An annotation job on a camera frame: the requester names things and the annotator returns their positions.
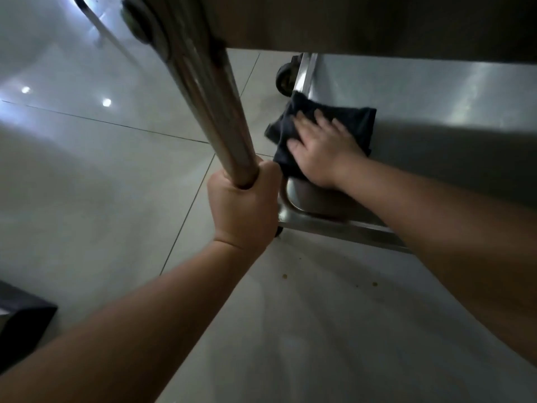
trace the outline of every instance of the metal pole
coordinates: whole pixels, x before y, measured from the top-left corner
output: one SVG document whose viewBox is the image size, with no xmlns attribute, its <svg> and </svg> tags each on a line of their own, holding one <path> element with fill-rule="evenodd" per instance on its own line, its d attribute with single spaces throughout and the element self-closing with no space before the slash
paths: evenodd
<svg viewBox="0 0 537 403">
<path fill-rule="evenodd" d="M 259 168 L 250 132 L 225 45 L 199 0 L 124 0 L 123 17 L 168 66 L 232 182 L 251 186 Z"/>
</svg>

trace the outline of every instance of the black wheel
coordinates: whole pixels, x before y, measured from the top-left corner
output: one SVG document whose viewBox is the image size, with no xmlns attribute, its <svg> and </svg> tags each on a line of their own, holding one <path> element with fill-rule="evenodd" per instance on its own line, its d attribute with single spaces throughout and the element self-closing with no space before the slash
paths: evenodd
<svg viewBox="0 0 537 403">
<path fill-rule="evenodd" d="M 284 96 L 291 97 L 295 87 L 297 69 L 293 62 L 288 62 L 279 68 L 276 74 L 276 89 Z"/>
<path fill-rule="evenodd" d="M 284 228 L 282 226 L 278 226 L 278 229 L 276 230 L 276 235 L 274 235 L 274 237 L 280 236 L 283 230 Z"/>
</svg>

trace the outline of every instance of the black object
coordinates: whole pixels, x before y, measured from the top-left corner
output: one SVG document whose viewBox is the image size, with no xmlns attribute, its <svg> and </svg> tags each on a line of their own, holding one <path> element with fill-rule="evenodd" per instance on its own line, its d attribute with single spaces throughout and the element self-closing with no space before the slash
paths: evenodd
<svg viewBox="0 0 537 403">
<path fill-rule="evenodd" d="M 296 76 L 299 73 L 302 54 L 294 55 L 291 62 L 282 65 L 276 74 L 276 89 L 284 96 L 291 97 L 295 87 Z"/>
<path fill-rule="evenodd" d="M 364 153 L 367 156 L 371 153 L 369 143 L 373 134 L 376 109 L 325 106 L 309 100 L 304 94 L 295 91 L 280 118 L 265 130 L 265 137 L 278 146 L 274 161 L 280 164 L 286 177 L 307 179 L 287 149 L 287 140 L 291 138 L 300 140 L 291 116 L 302 111 L 309 120 L 315 122 L 313 112 L 317 108 L 321 109 L 329 121 L 332 121 L 333 118 L 338 119 L 352 134 Z"/>
<path fill-rule="evenodd" d="M 0 282 L 0 373 L 37 346 L 58 307 Z"/>
</svg>

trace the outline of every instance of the tile floor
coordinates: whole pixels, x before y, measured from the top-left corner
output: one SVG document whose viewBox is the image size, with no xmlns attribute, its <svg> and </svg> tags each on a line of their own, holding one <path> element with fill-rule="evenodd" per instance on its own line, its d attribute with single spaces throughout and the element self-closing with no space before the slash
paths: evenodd
<svg viewBox="0 0 537 403">
<path fill-rule="evenodd" d="M 71 0 L 0 9 L 0 279 L 58 303 L 46 339 L 213 232 L 218 159 L 119 0 L 88 2 L 136 65 Z M 271 156 L 262 133 L 285 106 L 274 76 L 291 53 L 229 53 L 255 149 Z M 415 257 L 286 230 L 159 401 L 529 402 L 536 379 Z"/>
</svg>

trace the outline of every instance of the black rag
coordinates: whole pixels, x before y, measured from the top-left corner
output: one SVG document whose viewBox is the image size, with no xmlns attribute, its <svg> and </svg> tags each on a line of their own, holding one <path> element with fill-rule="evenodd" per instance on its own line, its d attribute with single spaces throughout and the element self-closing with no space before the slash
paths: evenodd
<svg viewBox="0 0 537 403">
<path fill-rule="evenodd" d="M 307 179 L 302 171 L 300 171 L 293 155 L 289 152 L 287 140 L 300 140 L 291 116 L 302 111 L 309 120 L 315 123 L 315 117 L 313 115 L 315 109 L 320 109 L 329 121 L 332 121 L 333 118 L 338 119 L 347 128 L 349 133 L 352 134 L 364 153 L 367 156 L 371 153 L 369 143 L 371 142 L 371 135 L 373 133 L 376 109 L 369 107 L 358 109 L 321 105 L 309 100 L 304 94 L 295 91 L 285 107 L 283 114 L 265 130 L 265 137 L 277 145 L 274 161 L 280 164 L 282 173 L 286 177 Z"/>
</svg>

